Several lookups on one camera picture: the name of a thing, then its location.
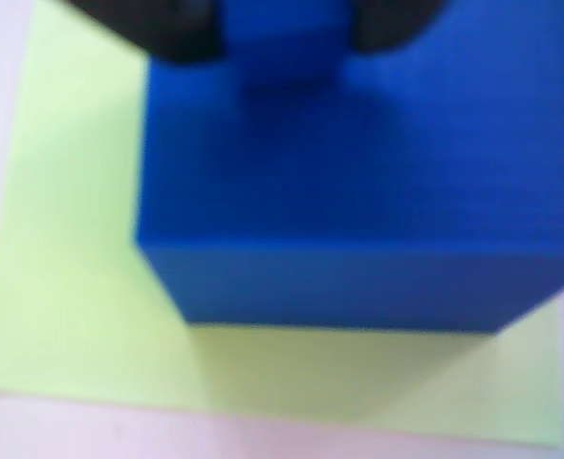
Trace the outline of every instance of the light green paper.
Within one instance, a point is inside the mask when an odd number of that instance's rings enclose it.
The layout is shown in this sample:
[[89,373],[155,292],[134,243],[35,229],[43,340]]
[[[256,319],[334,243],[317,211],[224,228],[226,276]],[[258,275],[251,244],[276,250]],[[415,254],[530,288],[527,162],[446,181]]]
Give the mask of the light green paper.
[[145,58],[36,4],[0,227],[0,391],[560,441],[553,305],[497,338],[189,330],[132,247]]

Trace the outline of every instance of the cube front face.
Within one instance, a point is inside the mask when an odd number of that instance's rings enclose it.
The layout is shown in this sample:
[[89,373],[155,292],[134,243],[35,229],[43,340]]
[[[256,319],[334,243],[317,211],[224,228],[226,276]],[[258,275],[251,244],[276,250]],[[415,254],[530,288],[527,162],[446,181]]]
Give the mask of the cube front face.
[[490,333],[564,287],[564,257],[378,247],[142,250],[196,324]]
[[531,4],[319,90],[153,62],[138,239],[185,316],[492,331],[564,287],[564,6]]

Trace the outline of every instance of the white table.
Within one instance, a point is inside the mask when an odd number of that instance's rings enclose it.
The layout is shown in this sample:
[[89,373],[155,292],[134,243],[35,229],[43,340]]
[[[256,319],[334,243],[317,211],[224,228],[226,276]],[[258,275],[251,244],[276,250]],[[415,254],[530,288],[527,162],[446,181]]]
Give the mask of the white table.
[[[0,198],[30,0],[0,0]],[[564,411],[564,296],[560,300]],[[0,396],[0,459],[564,459],[520,448],[334,427]]]

